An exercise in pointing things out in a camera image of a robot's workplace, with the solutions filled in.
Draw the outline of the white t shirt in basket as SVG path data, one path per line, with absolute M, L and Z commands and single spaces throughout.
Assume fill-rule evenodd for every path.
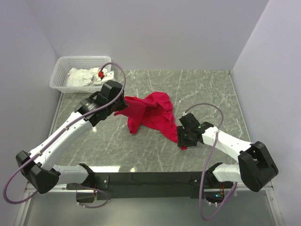
M 76 69 L 71 68 L 67 78 L 67 87 L 86 87 L 86 86 L 96 86 L 101 83 L 97 82 L 98 72 L 100 68 L 91 68 L 91 69 Z

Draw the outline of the aluminium frame rail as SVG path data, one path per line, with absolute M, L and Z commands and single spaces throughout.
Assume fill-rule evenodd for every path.
M 61 185 L 57 185 L 54 186 L 52 189 L 50 189 L 49 191 L 47 191 L 47 193 L 55 193 L 55 192 L 75 192 L 77 190 L 77 188 L 71 188 L 68 189 L 66 184 L 61 184 Z M 26 188 L 25 188 L 25 192 L 28 193 L 34 193 L 36 192 L 37 189 L 30 183 L 27 183 Z

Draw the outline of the red t shirt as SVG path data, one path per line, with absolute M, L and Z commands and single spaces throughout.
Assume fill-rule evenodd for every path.
M 114 113 L 114 116 L 127 117 L 130 134 L 135 135 L 141 125 L 158 130 L 167 139 L 178 143 L 177 125 L 173 104 L 165 92 L 153 92 L 145 98 L 125 97 L 127 107 Z

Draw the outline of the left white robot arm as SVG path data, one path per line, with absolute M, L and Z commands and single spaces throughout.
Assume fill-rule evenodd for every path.
M 30 152 L 21 151 L 16 160 L 22 175 L 40 194 L 60 184 L 78 184 L 83 189 L 95 185 L 95 173 L 84 163 L 59 166 L 58 159 L 81 135 L 106 120 L 113 112 L 127 107 L 124 86 L 117 81 L 106 81 L 100 91 L 81 100 L 69 118 L 41 145 Z

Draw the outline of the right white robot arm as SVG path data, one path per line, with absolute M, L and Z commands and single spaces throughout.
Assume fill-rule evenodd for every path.
M 181 126 L 177 128 L 179 147 L 202 143 L 236 161 L 235 164 L 219 162 L 207 169 L 204 180 L 210 187 L 217 188 L 222 182 L 243 183 L 249 190 L 258 192 L 279 174 L 264 143 L 240 140 L 211 123 L 200 123 L 191 113 L 182 116 L 180 122 Z

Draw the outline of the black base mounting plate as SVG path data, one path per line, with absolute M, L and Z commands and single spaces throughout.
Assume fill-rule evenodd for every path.
M 201 171 L 191 172 L 97 172 L 87 187 L 115 198 L 190 197 L 197 199 Z

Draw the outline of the white plastic laundry basket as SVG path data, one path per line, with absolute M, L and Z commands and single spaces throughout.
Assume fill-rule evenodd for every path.
M 114 71 L 108 65 L 108 56 L 64 56 L 57 60 L 49 86 L 62 93 L 94 93 L 104 82 L 115 80 Z

